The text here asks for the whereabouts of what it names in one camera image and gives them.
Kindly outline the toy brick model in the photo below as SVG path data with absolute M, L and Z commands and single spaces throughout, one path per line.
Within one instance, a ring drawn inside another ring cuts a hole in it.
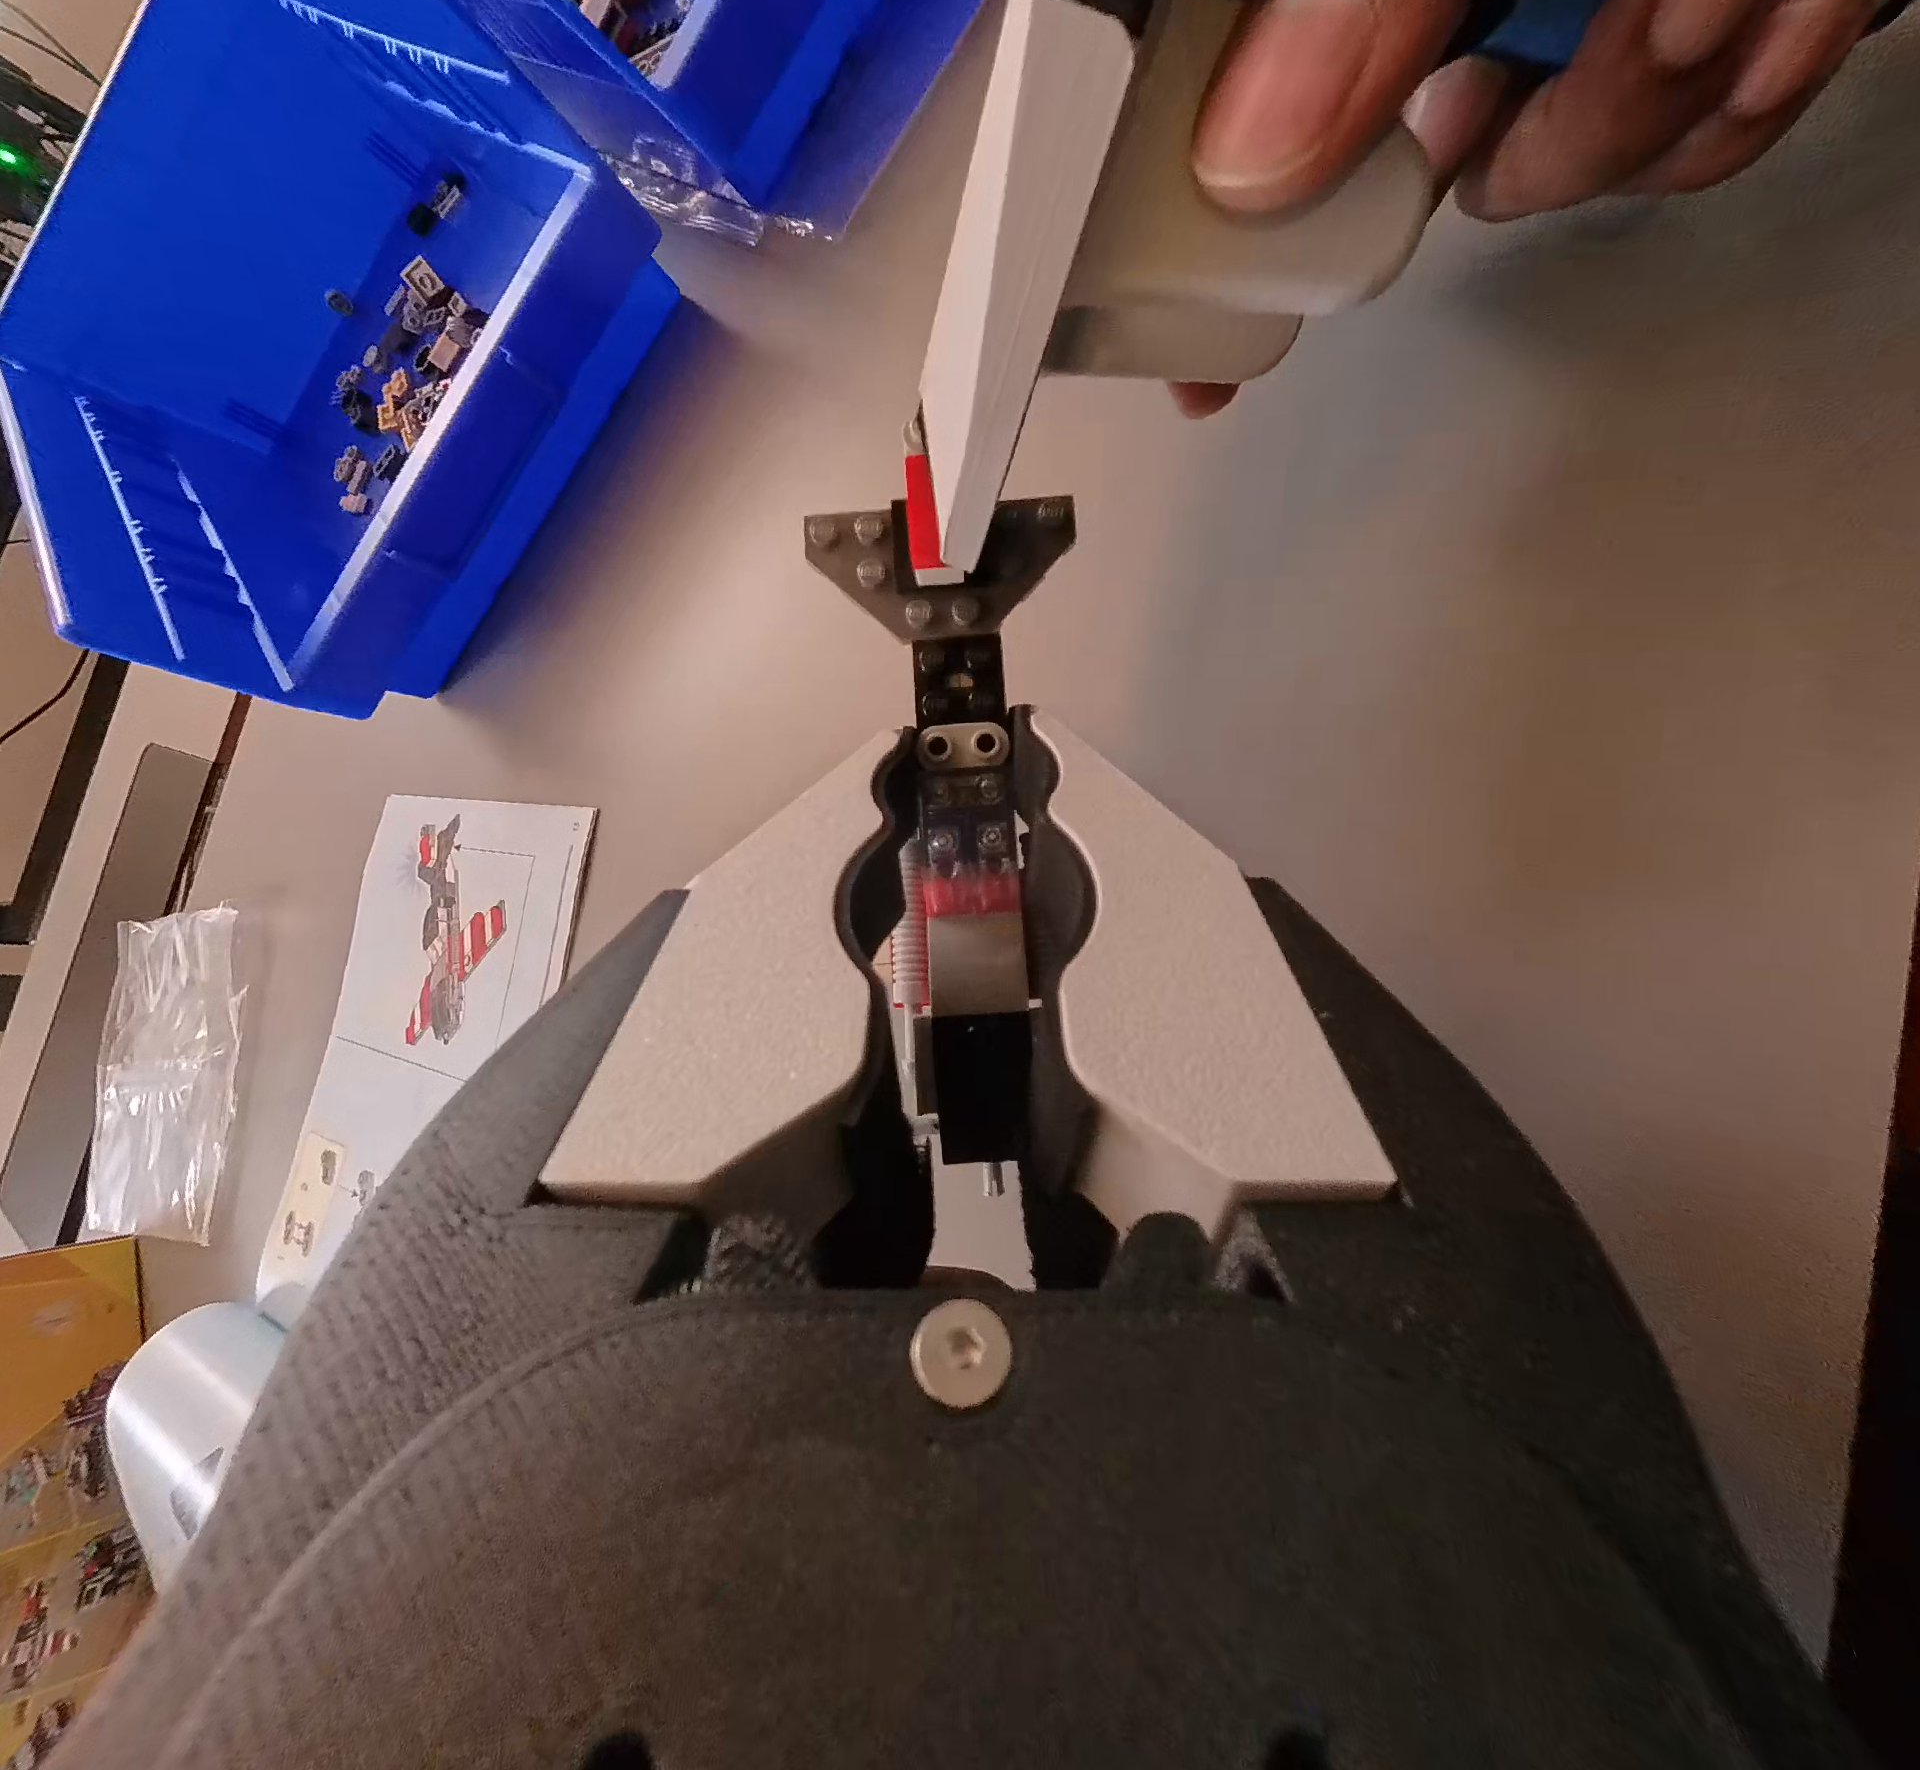
M 996 1194 L 1031 1145 L 1040 1018 L 1026 867 L 1020 709 L 1005 629 L 1071 550 L 1070 498 L 1003 502 L 962 582 L 918 587 L 901 496 L 802 522 L 805 559 L 908 653 L 911 728 L 896 773 L 903 918 L 891 940 L 903 1101 L 945 1164 Z

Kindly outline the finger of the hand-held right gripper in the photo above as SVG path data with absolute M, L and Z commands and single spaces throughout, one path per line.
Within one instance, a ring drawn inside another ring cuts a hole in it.
M 1135 68 L 1126 26 L 1007 0 L 920 379 L 947 564 L 971 574 Z

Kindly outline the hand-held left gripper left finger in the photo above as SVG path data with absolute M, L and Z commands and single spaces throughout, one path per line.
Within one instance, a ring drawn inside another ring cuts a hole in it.
M 685 889 L 540 1172 L 556 1199 L 826 1224 L 851 1199 L 841 1122 L 876 976 L 838 896 L 881 833 L 881 732 Z

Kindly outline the red grey brick piece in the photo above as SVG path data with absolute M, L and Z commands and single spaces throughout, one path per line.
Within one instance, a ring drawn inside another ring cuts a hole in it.
M 947 564 L 942 518 L 934 490 L 923 409 L 912 409 L 903 428 L 907 567 L 918 587 L 949 587 L 963 580 L 963 571 Z

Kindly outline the clear plastic bag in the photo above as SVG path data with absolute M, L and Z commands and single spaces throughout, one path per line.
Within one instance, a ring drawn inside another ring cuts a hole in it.
M 739 246 L 759 246 L 770 237 L 838 241 L 866 190 L 848 165 L 817 150 L 801 150 L 764 197 L 744 196 L 711 168 L 698 170 L 685 150 L 645 155 L 598 147 L 594 152 L 657 219 Z
M 116 927 L 81 1234 L 205 1246 L 236 1108 L 247 986 L 226 902 Z

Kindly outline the yellow toy box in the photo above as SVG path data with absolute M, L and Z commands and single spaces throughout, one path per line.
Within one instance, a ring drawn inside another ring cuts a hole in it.
M 1 1764 L 44 1766 L 155 1584 L 107 1454 L 107 1396 L 147 1337 L 139 1247 L 1 1261 Z

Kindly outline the instruction booklet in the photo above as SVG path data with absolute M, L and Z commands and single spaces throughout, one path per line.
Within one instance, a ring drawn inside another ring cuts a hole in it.
M 288 1332 L 376 1189 L 556 993 L 592 826 L 578 805 L 386 801 L 253 1297 L 158 1325 L 107 1396 L 107 1455 L 157 1590 L 210 1517 Z

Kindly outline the pile of small pale bricks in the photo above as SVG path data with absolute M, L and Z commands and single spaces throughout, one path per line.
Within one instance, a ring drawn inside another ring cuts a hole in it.
M 323 396 L 348 433 L 331 465 L 336 505 L 348 518 L 372 515 L 395 487 L 496 314 L 462 237 L 473 193 L 465 166 L 433 162 L 379 239 L 366 272 L 325 293 L 352 332 Z

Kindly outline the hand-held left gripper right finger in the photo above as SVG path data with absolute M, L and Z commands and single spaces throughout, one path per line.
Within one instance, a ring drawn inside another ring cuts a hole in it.
M 1380 1200 L 1399 1172 L 1237 865 L 1048 711 L 1048 822 L 1092 914 L 1058 1020 L 1092 1103 L 1071 1189 L 1116 1231 L 1220 1238 L 1258 1203 Z

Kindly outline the person's right hand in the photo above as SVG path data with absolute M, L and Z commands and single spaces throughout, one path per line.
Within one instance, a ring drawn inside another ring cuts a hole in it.
M 1244 216 L 1305 206 L 1396 126 L 1481 221 L 1671 197 L 1772 150 L 1867 38 L 1882 0 L 1602 0 L 1572 60 L 1527 81 L 1465 52 L 1476 0 L 1246 0 L 1195 117 L 1198 188 Z

